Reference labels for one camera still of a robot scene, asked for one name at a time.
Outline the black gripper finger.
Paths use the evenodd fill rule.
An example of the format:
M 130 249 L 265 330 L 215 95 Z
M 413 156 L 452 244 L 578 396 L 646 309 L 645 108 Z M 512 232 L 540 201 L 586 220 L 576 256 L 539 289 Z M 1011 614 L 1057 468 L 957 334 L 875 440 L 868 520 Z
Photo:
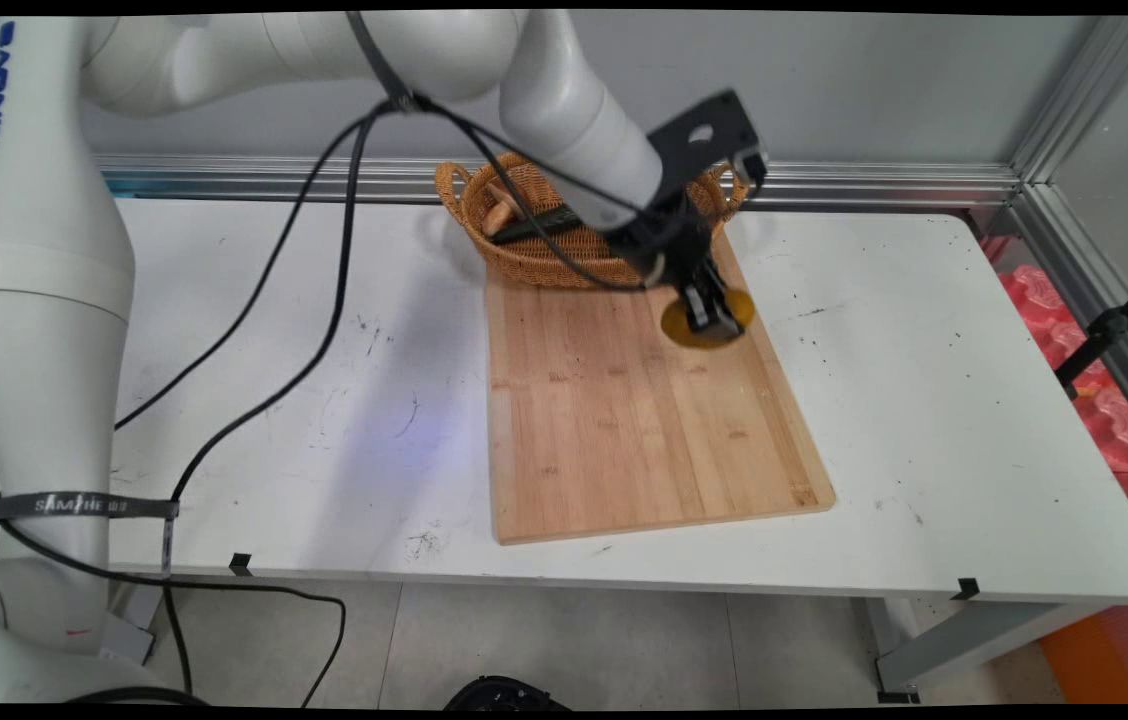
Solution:
M 684 305 L 684 315 L 686 315 L 686 324 L 691 336 L 696 339 L 711 337 L 716 323 L 719 323 L 719 310 L 716 310 L 714 296 L 710 291 L 702 291 L 698 288 L 682 288 L 680 301 Z
M 719 273 L 719 265 L 702 265 L 702 301 L 705 307 L 705 337 L 741 337 L 742 324 L 737 319 L 728 300 L 728 283 Z

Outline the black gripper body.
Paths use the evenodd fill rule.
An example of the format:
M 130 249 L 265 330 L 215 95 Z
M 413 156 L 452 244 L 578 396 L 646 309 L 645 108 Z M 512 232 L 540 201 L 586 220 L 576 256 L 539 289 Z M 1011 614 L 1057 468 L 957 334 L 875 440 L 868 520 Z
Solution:
M 728 283 L 712 256 L 712 228 L 691 184 L 669 193 L 646 213 L 608 232 L 610 254 L 637 275 L 636 281 L 609 281 L 609 290 L 642 292 L 668 286 L 686 299 L 728 301 Z

